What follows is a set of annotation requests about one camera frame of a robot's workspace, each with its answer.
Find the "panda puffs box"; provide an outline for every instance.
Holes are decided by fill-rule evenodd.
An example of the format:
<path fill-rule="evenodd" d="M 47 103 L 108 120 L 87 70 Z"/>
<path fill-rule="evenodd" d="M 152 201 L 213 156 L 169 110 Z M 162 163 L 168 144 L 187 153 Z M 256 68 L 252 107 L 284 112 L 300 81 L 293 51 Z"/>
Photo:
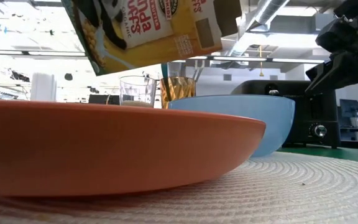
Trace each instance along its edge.
<path fill-rule="evenodd" d="M 63 0 L 62 3 L 97 75 L 222 49 L 214 0 Z"/>

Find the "woven placemat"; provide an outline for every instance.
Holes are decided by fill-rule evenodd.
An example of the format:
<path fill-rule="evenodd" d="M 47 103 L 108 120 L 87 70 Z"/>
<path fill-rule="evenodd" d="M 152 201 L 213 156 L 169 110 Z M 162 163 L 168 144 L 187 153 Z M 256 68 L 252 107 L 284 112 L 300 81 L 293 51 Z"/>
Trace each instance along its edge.
<path fill-rule="evenodd" d="M 358 223 L 358 162 L 276 152 L 160 192 L 0 198 L 0 223 Z"/>

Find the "drinking glass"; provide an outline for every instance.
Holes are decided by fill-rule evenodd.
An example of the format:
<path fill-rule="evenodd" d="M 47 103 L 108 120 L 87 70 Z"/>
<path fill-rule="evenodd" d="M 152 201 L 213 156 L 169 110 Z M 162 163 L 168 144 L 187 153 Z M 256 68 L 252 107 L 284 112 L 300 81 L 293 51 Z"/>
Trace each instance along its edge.
<path fill-rule="evenodd" d="M 154 107 L 157 81 L 140 76 L 120 78 L 119 101 L 122 106 Z"/>
<path fill-rule="evenodd" d="M 196 82 L 188 77 L 168 77 L 160 81 L 161 104 L 168 109 L 169 102 L 196 96 Z"/>

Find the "knob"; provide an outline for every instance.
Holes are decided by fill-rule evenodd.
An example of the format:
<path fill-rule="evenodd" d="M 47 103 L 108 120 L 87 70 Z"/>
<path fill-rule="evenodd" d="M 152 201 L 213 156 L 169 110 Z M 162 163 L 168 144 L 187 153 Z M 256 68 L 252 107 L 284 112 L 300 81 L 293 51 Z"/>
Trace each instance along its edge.
<path fill-rule="evenodd" d="M 327 134 L 327 129 L 323 125 L 316 125 L 313 127 L 313 135 L 319 138 L 323 138 Z"/>
<path fill-rule="evenodd" d="M 270 90 L 270 91 L 268 92 L 268 94 L 269 94 L 270 96 L 278 96 L 278 95 L 280 94 L 280 92 L 278 92 L 278 90 Z"/>

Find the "table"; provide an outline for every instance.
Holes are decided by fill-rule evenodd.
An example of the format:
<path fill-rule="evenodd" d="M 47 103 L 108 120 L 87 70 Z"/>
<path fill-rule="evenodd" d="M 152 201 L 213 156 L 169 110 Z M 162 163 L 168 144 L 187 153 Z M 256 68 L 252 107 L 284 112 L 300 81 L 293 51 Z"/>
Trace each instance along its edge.
<path fill-rule="evenodd" d="M 279 150 L 279 152 L 291 152 L 291 153 L 306 154 L 312 156 L 331 157 L 331 158 L 346 159 L 346 160 L 358 162 L 358 149 L 347 149 L 347 148 L 331 149 L 330 147 L 310 146 L 310 147 L 286 147 Z"/>

